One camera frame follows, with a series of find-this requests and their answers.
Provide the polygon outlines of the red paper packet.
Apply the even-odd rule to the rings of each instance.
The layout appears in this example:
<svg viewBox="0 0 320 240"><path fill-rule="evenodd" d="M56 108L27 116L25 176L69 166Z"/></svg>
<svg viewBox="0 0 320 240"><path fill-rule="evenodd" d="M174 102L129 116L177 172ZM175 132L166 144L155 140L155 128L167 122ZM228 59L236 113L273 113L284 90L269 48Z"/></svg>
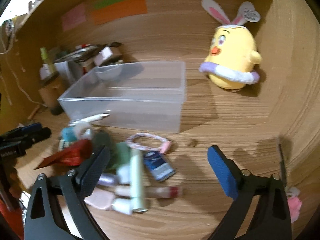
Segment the red paper packet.
<svg viewBox="0 0 320 240"><path fill-rule="evenodd" d="M92 151L93 145L90 140L79 140L64 150L44 158L35 170L52 165L79 166L92 155Z"/></svg>

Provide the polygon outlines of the white pen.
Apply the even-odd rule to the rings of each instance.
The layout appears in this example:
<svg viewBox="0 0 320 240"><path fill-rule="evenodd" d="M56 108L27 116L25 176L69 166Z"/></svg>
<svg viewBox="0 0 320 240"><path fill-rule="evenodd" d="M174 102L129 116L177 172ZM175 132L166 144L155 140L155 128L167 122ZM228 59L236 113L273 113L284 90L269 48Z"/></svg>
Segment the white pen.
<svg viewBox="0 0 320 240"><path fill-rule="evenodd" d="M82 118L79 120L71 121L71 122L69 122L68 126L75 126L80 122L92 123L92 122L103 120L109 116L110 116L110 113L96 114L96 115L88 116L88 117L85 117L85 118Z"/></svg>

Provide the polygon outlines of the mint green tube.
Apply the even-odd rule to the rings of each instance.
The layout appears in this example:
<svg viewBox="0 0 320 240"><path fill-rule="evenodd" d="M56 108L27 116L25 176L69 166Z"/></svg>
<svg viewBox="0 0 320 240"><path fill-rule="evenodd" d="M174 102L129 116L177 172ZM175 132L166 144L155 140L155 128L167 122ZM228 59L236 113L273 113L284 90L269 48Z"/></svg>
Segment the mint green tube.
<svg viewBox="0 0 320 240"><path fill-rule="evenodd" d="M116 175L120 185L130 183L130 149L125 142L116 144L118 151L118 167L116 168Z"/></svg>

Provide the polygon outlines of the pale green cosmetic tube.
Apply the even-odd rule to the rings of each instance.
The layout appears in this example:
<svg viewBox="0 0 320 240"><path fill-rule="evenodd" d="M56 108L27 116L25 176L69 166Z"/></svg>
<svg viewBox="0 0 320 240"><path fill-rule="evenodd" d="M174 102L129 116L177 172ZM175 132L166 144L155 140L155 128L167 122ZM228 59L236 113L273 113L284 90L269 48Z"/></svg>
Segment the pale green cosmetic tube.
<svg viewBox="0 0 320 240"><path fill-rule="evenodd" d="M135 148L131 149L130 177L130 197L132 212L146 212L148 208L145 202L145 190L143 184L143 157L140 150Z"/></svg>

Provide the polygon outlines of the blue Max staples box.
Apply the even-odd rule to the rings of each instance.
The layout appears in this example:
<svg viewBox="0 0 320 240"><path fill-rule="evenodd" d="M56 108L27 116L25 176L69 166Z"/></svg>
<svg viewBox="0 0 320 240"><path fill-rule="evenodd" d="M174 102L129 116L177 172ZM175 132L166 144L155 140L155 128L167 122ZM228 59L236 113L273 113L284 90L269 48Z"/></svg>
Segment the blue Max staples box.
<svg viewBox="0 0 320 240"><path fill-rule="evenodd" d="M175 169L164 158L164 155L157 151L145 153L143 162L156 181L165 181L176 173Z"/></svg>

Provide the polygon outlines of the pink-capped white tube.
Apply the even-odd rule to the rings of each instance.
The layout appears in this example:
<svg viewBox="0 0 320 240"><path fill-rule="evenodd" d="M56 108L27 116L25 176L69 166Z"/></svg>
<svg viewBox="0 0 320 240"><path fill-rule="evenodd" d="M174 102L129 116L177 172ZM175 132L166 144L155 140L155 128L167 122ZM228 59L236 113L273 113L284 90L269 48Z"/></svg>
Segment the pink-capped white tube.
<svg viewBox="0 0 320 240"><path fill-rule="evenodd" d="M130 186L116 186L114 188L116 195L123 197L133 197ZM183 195L183 187L181 186L166 186L166 187L151 187L144 188L146 198L170 199L177 198Z"/></svg>

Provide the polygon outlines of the white tape roll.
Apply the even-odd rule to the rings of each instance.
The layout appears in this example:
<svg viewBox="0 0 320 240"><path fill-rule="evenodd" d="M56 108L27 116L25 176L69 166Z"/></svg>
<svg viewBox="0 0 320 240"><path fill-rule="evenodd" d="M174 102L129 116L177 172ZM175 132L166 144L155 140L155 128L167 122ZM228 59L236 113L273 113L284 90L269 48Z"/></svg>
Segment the white tape roll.
<svg viewBox="0 0 320 240"><path fill-rule="evenodd" d="M94 137L93 126L88 122L80 121L74 126L73 131L78 140L92 140Z"/></svg>

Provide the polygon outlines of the dark green spray bottle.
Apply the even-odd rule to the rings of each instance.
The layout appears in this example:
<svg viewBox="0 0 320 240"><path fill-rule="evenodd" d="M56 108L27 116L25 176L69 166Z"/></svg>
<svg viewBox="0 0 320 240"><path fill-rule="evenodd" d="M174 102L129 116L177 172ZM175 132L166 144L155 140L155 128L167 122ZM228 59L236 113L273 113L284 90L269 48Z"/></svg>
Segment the dark green spray bottle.
<svg viewBox="0 0 320 240"><path fill-rule="evenodd" d="M104 170L105 171L116 170L116 168L119 165L118 151L116 147L117 143L114 142L112 137L107 132L100 130L100 131L97 131L97 133L95 133L92 139L92 142L93 142L94 149L102 145L108 149L110 159Z"/></svg>

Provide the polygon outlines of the pink powder puff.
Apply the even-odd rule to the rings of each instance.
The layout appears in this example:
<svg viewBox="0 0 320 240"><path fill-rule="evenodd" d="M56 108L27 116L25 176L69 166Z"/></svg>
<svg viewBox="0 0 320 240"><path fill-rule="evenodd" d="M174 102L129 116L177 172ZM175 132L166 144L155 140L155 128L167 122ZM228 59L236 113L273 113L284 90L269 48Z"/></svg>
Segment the pink powder puff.
<svg viewBox="0 0 320 240"><path fill-rule="evenodd" d="M99 210L111 210L115 194L96 187L92 194L84 199L84 202Z"/></svg>

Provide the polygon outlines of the brown jar with dark lid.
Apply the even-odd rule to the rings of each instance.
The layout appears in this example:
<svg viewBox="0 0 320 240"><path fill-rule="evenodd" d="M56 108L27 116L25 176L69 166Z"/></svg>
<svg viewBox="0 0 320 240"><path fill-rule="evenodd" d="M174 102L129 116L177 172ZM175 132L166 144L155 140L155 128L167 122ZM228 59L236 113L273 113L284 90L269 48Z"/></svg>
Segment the brown jar with dark lid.
<svg viewBox="0 0 320 240"><path fill-rule="evenodd" d="M58 98L65 90L66 85L59 72L55 72L41 82L39 94L52 115L59 115L63 112Z"/></svg>

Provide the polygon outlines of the small white cap bottle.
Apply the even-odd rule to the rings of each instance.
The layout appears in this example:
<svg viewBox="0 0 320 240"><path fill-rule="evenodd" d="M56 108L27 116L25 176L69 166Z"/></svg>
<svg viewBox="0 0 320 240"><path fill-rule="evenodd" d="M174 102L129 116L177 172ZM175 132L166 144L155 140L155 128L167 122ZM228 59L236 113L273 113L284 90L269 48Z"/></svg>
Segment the small white cap bottle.
<svg viewBox="0 0 320 240"><path fill-rule="evenodd" d="M131 200L126 198L116 198L112 203L112 210L125 215L132 215Z"/></svg>

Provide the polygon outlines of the yellow-green spray bottle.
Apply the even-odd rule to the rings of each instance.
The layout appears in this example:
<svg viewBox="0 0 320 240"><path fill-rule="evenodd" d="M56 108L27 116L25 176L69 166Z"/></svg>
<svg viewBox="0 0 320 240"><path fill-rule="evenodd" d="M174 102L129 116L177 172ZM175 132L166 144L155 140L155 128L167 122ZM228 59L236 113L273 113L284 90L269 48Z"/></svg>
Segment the yellow-green spray bottle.
<svg viewBox="0 0 320 240"><path fill-rule="evenodd" d="M55 65L53 64L51 58L48 56L46 48L41 47L40 53L41 53L41 57L42 57L43 62L48 65L48 69L49 69L50 73L54 74L56 72L56 68L55 68Z"/></svg>

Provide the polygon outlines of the stack of papers and books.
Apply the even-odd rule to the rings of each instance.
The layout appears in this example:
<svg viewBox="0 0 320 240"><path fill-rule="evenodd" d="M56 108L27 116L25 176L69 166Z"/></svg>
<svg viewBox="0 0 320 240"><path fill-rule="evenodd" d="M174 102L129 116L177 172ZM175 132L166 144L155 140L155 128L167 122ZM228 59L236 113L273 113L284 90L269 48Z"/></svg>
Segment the stack of papers and books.
<svg viewBox="0 0 320 240"><path fill-rule="evenodd" d="M80 79L89 70L95 67L93 57L103 49L103 45L84 44L78 46L71 53L63 53L54 50L48 51L48 56L55 65L56 72L59 72L67 87L71 86ZM43 81L52 75L48 69L48 65L43 62L40 68L40 79Z"/></svg>

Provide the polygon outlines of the white bowl of trinkets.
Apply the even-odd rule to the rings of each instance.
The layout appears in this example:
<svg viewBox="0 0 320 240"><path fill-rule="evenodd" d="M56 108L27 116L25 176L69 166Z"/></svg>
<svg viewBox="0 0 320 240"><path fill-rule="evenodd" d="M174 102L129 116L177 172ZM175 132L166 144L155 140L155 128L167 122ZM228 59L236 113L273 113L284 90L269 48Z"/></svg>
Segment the white bowl of trinkets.
<svg viewBox="0 0 320 240"><path fill-rule="evenodd" d="M103 81L115 80L122 71L123 60L119 60L106 66L95 67L95 72L99 79Z"/></svg>

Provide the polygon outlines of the small white cardboard box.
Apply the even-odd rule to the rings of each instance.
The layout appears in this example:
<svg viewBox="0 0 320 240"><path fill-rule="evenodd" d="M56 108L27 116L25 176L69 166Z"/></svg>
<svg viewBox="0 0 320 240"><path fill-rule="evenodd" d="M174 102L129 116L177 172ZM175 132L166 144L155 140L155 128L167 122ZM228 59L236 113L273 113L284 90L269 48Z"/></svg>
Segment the small white cardboard box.
<svg viewBox="0 0 320 240"><path fill-rule="evenodd" d="M96 66L102 66L107 62L117 60L122 57L122 53L116 47L105 47L95 57L93 62Z"/></svg>

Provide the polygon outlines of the clear plastic storage bin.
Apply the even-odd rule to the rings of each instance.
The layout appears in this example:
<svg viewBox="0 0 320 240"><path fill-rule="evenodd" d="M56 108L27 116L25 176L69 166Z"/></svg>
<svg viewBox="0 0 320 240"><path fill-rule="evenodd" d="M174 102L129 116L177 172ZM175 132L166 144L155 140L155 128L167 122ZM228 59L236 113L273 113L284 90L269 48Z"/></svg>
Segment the clear plastic storage bin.
<svg viewBox="0 0 320 240"><path fill-rule="evenodd" d="M99 79L95 68L71 85L59 103L74 121L110 113L100 125L178 133L185 102L185 62L123 63L111 81Z"/></svg>

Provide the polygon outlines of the pink sticky note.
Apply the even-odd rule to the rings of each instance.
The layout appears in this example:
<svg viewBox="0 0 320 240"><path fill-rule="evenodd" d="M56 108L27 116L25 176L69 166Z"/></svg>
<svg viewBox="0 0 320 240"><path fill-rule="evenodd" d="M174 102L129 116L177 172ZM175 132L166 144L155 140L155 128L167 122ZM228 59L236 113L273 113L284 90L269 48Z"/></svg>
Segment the pink sticky note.
<svg viewBox="0 0 320 240"><path fill-rule="evenodd" d="M63 31L71 30L86 21L86 8L83 3L61 16Z"/></svg>

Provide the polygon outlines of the orange sticky note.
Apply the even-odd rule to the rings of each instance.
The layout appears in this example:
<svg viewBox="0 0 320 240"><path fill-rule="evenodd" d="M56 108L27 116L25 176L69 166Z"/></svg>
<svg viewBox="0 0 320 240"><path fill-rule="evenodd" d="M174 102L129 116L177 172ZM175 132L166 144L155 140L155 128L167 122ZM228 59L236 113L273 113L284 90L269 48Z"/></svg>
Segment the orange sticky note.
<svg viewBox="0 0 320 240"><path fill-rule="evenodd" d="M147 13L146 0L124 0L102 9L93 10L91 17L95 25L100 25L121 18Z"/></svg>

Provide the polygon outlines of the yellow chick bunny plush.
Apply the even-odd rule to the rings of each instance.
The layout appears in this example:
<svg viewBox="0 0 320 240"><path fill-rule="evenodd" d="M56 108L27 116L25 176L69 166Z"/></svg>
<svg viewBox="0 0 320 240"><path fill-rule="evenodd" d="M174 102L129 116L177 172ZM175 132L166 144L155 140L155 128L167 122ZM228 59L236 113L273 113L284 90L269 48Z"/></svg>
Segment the yellow chick bunny plush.
<svg viewBox="0 0 320 240"><path fill-rule="evenodd" d="M242 3L232 21L214 0L202 0L201 5L221 25L215 29L208 56L199 71L226 90L239 91L246 85L258 83L260 76L254 67L261 64L262 57L253 35L244 26L247 22L260 21L254 5L248 1Z"/></svg>

